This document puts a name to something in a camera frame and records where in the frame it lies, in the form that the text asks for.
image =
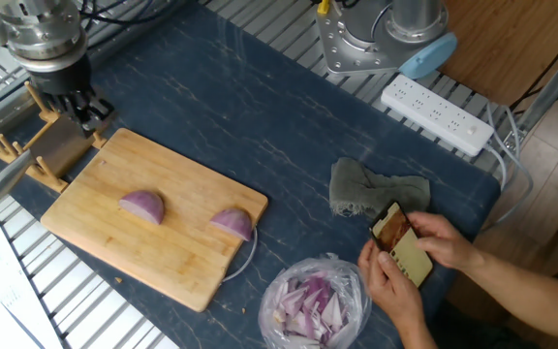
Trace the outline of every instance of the blue cap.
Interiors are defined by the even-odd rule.
[[[399,71],[410,79],[423,78],[445,63],[457,48],[457,38],[447,33],[404,62]]]

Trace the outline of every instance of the plastic bag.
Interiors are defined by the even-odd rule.
[[[333,343],[329,342],[332,346],[321,344],[320,348],[348,348],[363,330],[371,313],[372,300],[365,292],[360,272],[354,264],[341,261],[337,259],[336,255],[328,253],[323,258],[308,258],[296,263],[288,270],[282,271],[264,292],[258,322],[262,336],[269,348],[313,348],[296,340],[302,339],[302,337],[288,336],[282,324],[275,320],[273,313],[278,307],[276,295],[281,285],[292,279],[303,282],[311,274],[320,271],[323,279],[330,283],[330,288],[337,293],[340,303],[346,308],[344,329],[342,329],[341,335],[337,336]]]

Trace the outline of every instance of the blue marble countertop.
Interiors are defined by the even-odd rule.
[[[79,257],[182,348],[258,348],[262,294],[283,268],[332,252],[356,262],[369,239],[364,217],[333,216],[330,166],[346,156],[382,175],[431,181],[431,211],[474,236],[499,196],[490,175],[307,71],[198,4],[190,4],[96,70],[126,127],[269,198],[251,266],[196,313],[82,250]],[[9,135],[27,142],[36,117]],[[65,179],[72,180],[91,150]],[[24,178],[13,196],[40,218],[56,194]],[[237,269],[249,254],[245,243]],[[114,277],[123,278],[116,283]],[[436,266],[421,288],[429,318],[454,278]],[[401,347],[377,306],[357,348]]]

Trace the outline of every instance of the power strip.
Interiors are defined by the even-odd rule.
[[[420,84],[397,76],[381,101],[451,145],[477,156],[494,129]]]

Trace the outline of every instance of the hand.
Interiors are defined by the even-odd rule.
[[[425,324],[417,287],[371,239],[360,252],[358,268],[372,300],[388,315],[400,334]]]
[[[417,241],[417,248],[443,266],[466,271],[483,263],[478,249],[442,215],[413,212],[408,219],[423,237]]]

